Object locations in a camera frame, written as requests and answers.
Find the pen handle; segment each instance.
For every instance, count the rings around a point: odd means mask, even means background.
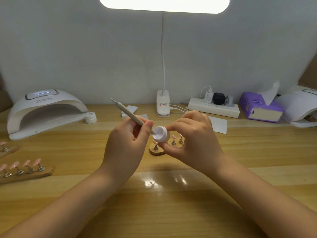
[[[132,113],[129,109],[127,109],[123,104],[117,103],[117,107],[123,111],[126,115],[128,115],[131,119],[133,119],[137,124],[142,126],[144,122],[140,120],[134,113]]]

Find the forearm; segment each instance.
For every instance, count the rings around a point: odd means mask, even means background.
[[[116,189],[114,181],[97,170],[1,237],[75,237]]]
[[[317,214],[229,157],[207,174],[270,237],[313,237]]]

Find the gray plug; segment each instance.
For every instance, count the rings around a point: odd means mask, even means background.
[[[233,97],[232,96],[228,96],[226,102],[225,102],[225,105],[227,107],[234,107],[235,104],[233,103]]]

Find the glowing lamp head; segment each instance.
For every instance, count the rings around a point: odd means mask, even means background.
[[[100,0],[108,8],[218,14],[229,5],[230,0]]]

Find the person's left hand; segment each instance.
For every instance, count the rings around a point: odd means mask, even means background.
[[[138,168],[153,126],[152,120],[138,117],[144,122],[143,126],[127,117],[111,131],[99,168],[118,186],[123,185]]]

